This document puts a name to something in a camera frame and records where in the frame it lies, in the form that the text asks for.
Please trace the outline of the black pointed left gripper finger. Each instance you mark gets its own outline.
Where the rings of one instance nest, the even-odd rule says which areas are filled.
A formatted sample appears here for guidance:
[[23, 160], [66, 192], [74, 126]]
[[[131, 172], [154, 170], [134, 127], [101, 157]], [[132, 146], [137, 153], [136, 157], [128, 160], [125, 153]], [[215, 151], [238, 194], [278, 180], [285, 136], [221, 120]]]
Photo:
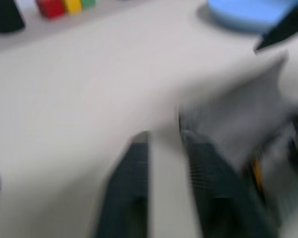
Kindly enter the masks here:
[[283, 42], [298, 33], [298, 4], [295, 5], [285, 16], [266, 34], [254, 47], [258, 52], [272, 45]]

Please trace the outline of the light blue plate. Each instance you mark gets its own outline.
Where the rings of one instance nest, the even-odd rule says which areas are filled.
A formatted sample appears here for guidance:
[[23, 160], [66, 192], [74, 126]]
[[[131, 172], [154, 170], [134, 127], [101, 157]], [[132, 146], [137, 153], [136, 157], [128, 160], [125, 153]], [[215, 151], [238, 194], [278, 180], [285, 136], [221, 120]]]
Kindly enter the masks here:
[[207, 0], [221, 25], [242, 32], [262, 33], [276, 25], [298, 0]]

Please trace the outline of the red block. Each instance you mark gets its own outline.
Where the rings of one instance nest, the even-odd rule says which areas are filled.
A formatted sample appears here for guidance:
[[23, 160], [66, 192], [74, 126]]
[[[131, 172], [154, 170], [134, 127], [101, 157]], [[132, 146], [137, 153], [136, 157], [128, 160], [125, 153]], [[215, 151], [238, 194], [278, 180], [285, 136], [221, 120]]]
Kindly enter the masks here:
[[41, 15], [53, 19], [65, 15], [62, 0], [35, 0]]

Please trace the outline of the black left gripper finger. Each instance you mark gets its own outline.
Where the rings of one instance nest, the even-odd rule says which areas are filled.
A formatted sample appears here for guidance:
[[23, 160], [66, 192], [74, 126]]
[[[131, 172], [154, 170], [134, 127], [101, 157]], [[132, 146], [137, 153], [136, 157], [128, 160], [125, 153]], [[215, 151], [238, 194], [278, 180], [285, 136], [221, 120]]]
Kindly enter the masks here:
[[94, 238], [148, 238], [149, 142], [135, 135], [110, 176]]
[[205, 137], [180, 132], [203, 238], [278, 238], [258, 199]]

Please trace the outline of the black cylindrical object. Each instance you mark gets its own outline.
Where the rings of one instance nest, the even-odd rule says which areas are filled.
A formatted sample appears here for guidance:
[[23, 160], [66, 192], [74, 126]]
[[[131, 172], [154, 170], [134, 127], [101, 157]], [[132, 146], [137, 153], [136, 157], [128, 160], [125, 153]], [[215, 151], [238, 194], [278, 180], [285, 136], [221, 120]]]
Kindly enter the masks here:
[[0, 0], [0, 33], [11, 33], [25, 28], [15, 0]]

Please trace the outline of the yellow block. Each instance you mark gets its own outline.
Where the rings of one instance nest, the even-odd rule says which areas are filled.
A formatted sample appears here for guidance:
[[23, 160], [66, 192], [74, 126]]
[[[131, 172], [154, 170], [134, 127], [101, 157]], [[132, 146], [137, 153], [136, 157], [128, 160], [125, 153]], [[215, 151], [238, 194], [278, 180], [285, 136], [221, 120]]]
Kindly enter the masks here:
[[81, 0], [63, 0], [68, 14], [77, 14], [82, 11]]

